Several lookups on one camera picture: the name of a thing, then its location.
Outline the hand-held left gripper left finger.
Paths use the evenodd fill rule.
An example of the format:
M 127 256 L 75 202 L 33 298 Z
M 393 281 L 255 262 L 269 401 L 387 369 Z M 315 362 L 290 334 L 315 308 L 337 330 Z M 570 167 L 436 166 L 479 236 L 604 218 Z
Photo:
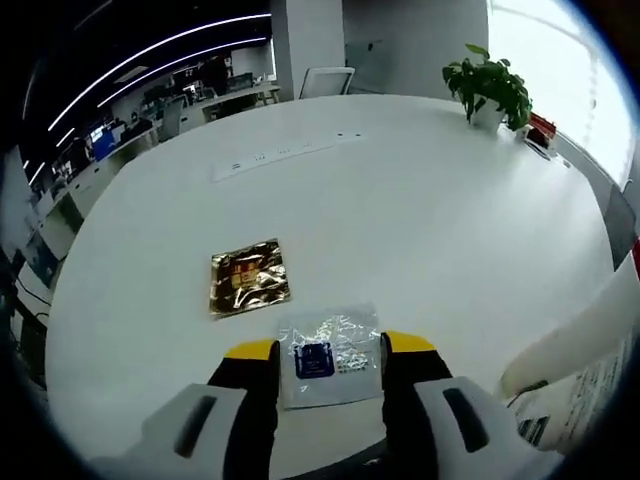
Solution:
M 208 382 L 191 384 L 143 423 L 146 475 L 267 475 L 278 423 L 279 342 L 241 343 Z

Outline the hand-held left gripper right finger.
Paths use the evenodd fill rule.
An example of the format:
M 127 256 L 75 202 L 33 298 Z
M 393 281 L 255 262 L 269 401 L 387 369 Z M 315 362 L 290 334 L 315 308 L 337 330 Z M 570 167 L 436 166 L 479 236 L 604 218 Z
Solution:
M 383 422 L 402 475 L 513 475 L 513 416 L 483 388 L 455 377 L 428 340 L 386 331 Z

